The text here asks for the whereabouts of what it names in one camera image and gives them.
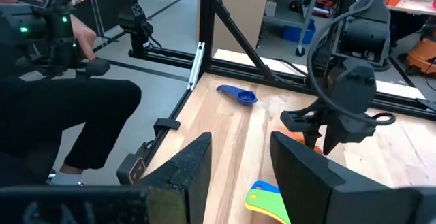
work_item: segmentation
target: black cable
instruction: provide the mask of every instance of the black cable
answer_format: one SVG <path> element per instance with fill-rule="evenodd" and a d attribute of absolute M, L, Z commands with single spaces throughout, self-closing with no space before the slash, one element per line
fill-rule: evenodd
<path fill-rule="evenodd" d="M 427 72 L 429 71 L 430 67 L 431 67 L 433 64 L 435 64 L 435 60 L 433 60 L 433 62 L 429 65 L 429 67 L 427 67 L 427 70 L 425 70 L 425 72 L 424 72 L 425 77 L 424 77 L 424 78 L 425 78 L 425 82 L 427 83 L 427 86 L 429 86 L 430 89 L 436 91 L 436 88 L 430 85 L 430 83 L 429 83 L 429 77 L 427 76 Z"/>
<path fill-rule="evenodd" d="M 151 37 L 151 35 L 149 35 L 149 38 L 151 39 L 151 41 L 155 42 L 155 44 L 157 44 L 159 46 L 159 48 L 162 48 L 162 45 L 153 37 Z"/>
<path fill-rule="evenodd" d="M 300 74 L 307 76 L 307 73 L 303 70 L 301 70 L 300 68 L 298 68 L 297 66 L 295 66 L 295 64 L 291 63 L 288 60 L 285 59 L 281 59 L 281 58 L 269 58 L 271 60 L 276 60 L 276 61 L 280 61 L 282 63 L 288 64 L 290 67 L 292 67 L 295 71 L 299 72 Z"/>
<path fill-rule="evenodd" d="M 340 113 L 343 113 L 346 116 L 349 116 L 350 118 L 354 118 L 356 120 L 368 123 L 368 124 L 372 124 L 372 125 L 391 125 L 395 122 L 395 116 L 393 114 L 390 113 L 383 113 L 383 116 L 387 116 L 389 117 L 388 120 L 386 121 L 378 121 L 377 118 L 381 117 L 378 115 L 375 115 L 375 118 L 366 118 L 363 117 L 359 114 L 354 114 L 348 110 L 346 110 L 345 108 L 342 108 L 341 106 L 338 106 L 334 101 L 332 101 L 322 90 L 322 88 L 320 87 L 320 84 L 318 83 L 318 81 L 315 78 L 315 74 L 313 73 L 313 61 L 312 61 L 312 56 L 313 53 L 316 49 L 317 43 L 320 41 L 321 36 L 323 35 L 323 33 L 327 32 L 332 25 L 336 24 L 337 22 L 339 22 L 340 20 L 343 20 L 349 16 L 352 16 L 354 14 L 357 14 L 359 12 L 363 12 L 367 9 L 370 8 L 370 6 L 373 4 L 374 0 L 369 0 L 369 2 L 362 7 L 359 10 L 351 10 L 349 12 L 346 12 L 338 17 L 336 17 L 335 19 L 333 19 L 329 24 L 327 24 L 325 27 L 323 27 L 320 32 L 316 35 L 315 39 L 313 40 L 313 44 L 311 45 L 311 47 L 309 48 L 309 51 L 307 53 L 307 75 L 313 85 L 313 87 L 315 88 L 316 92 L 318 93 L 318 95 L 320 96 L 321 99 L 324 100 L 324 102 L 330 106 L 332 109 L 337 110 Z"/>

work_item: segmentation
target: black metal frame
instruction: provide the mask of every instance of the black metal frame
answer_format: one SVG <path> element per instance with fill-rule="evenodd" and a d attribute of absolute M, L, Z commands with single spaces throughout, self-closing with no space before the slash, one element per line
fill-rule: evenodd
<path fill-rule="evenodd" d="M 225 26 L 229 29 L 230 33 L 235 37 L 243 50 L 253 61 L 255 67 L 234 63 L 231 61 L 215 59 L 212 57 L 215 14 L 220 17 Z M 269 68 L 263 64 L 259 56 L 255 53 L 255 50 L 248 44 L 248 41 L 227 14 L 227 10 L 222 6 L 222 4 L 219 3 L 219 0 L 200 0 L 200 42 L 205 43 L 205 49 L 200 68 L 199 79 L 205 72 L 207 72 L 210 74 L 286 89 L 289 91 L 317 95 L 311 87 L 306 85 L 305 77 L 269 70 Z M 161 48 L 155 48 L 141 53 L 130 50 L 129 56 L 137 59 L 144 59 L 147 61 L 154 61 L 157 63 L 163 63 L 166 65 L 173 65 L 187 69 L 191 69 L 194 58 L 194 54 Z M 183 109 L 183 106 L 189 98 L 190 92 L 187 91 L 187 93 L 188 94 L 182 96 L 170 118 L 177 118 L 178 113 Z M 423 105 L 417 99 L 377 92 L 371 107 L 436 121 L 436 113 L 432 110 L 429 110 L 427 106 Z M 155 148 L 152 150 L 153 153 L 150 154 L 150 158 L 146 159 L 146 165 L 148 165 L 149 161 L 153 158 L 154 153 L 164 140 L 167 132 L 168 131 L 162 131 L 156 137 L 156 143 L 154 145 Z"/>

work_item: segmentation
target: wooden tabletop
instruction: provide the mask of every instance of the wooden tabletop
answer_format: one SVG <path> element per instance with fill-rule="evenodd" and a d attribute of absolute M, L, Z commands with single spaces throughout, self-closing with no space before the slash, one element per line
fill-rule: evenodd
<path fill-rule="evenodd" d="M 407 12 L 410 14 L 424 14 L 436 16 L 436 9 L 433 7 L 433 0 L 401 0 L 396 6 L 386 7 L 389 10 Z"/>
<path fill-rule="evenodd" d="M 252 107 L 241 106 L 216 91 L 222 84 L 249 89 L 259 101 Z M 314 96 L 302 93 L 204 74 L 177 118 L 180 128 L 168 133 L 146 174 L 209 131 L 213 159 L 204 223 L 277 224 L 266 215 L 247 210 L 245 195 L 257 180 L 277 183 L 269 140 L 271 132 L 283 126 L 280 113 L 306 107 L 314 100 Z M 322 146 L 323 141 L 320 138 L 317 145 Z M 328 157 L 391 187 L 436 185 L 435 142 L 434 122 L 398 115 L 395 124 L 379 126 L 373 137 L 360 144 L 338 145 Z"/>

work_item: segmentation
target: black pole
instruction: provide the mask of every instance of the black pole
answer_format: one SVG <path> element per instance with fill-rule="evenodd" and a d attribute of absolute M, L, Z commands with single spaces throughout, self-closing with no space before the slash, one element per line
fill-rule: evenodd
<path fill-rule="evenodd" d="M 200 42 L 204 42 L 204 55 L 199 77 L 212 63 L 213 28 L 215 26 L 215 0 L 200 0 Z"/>
<path fill-rule="evenodd" d="M 245 51 L 248 57 L 250 57 L 251 61 L 253 61 L 254 65 L 258 68 L 260 74 L 267 80 L 275 80 L 273 73 L 268 68 L 267 65 L 261 60 L 256 51 L 251 47 L 248 40 L 245 38 L 243 33 L 239 30 L 238 26 L 234 23 L 234 21 L 230 18 L 229 12 L 224 8 L 220 2 L 215 1 L 215 11 L 218 17 L 222 20 L 224 25 L 227 27 L 229 32 L 233 35 L 234 39 L 239 43 L 240 47 Z"/>

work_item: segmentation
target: caster wheel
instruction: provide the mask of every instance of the caster wheel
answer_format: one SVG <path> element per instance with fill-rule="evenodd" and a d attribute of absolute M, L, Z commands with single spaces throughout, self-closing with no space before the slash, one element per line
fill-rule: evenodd
<path fill-rule="evenodd" d="M 299 49 L 295 49 L 295 55 L 298 57 L 302 57 L 306 54 L 306 50 L 304 48 L 301 49 L 301 52 L 299 51 Z"/>
<path fill-rule="evenodd" d="M 415 76 L 420 74 L 421 71 L 419 70 L 419 68 L 415 67 L 415 66 L 410 66 L 406 69 L 406 74 L 410 75 L 410 76 Z"/>
<path fill-rule="evenodd" d="M 404 62 L 406 62 L 406 60 L 407 60 L 407 55 L 409 55 L 409 54 L 407 54 L 407 53 L 399 54 L 398 57 L 397 57 L 397 59 L 398 59 L 400 62 L 404 63 Z"/>

